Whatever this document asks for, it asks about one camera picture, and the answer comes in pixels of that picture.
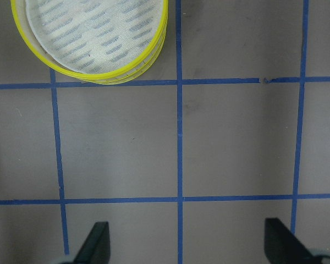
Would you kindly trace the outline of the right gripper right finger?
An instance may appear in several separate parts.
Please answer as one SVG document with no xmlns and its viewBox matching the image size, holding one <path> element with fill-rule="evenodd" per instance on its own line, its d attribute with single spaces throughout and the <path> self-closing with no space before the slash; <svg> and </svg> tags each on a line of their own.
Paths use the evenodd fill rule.
<svg viewBox="0 0 330 264">
<path fill-rule="evenodd" d="M 314 255 L 279 218 L 266 218 L 264 253 L 272 264 L 330 263 L 330 255 Z"/>
</svg>

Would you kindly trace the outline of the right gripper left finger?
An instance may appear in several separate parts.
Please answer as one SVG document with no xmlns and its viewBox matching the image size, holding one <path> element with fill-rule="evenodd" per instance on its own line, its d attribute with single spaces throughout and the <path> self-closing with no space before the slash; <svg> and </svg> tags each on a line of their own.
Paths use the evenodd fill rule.
<svg viewBox="0 0 330 264">
<path fill-rule="evenodd" d="M 109 237 L 109 223 L 96 222 L 73 263 L 109 263 L 111 258 L 111 242 Z"/>
</svg>

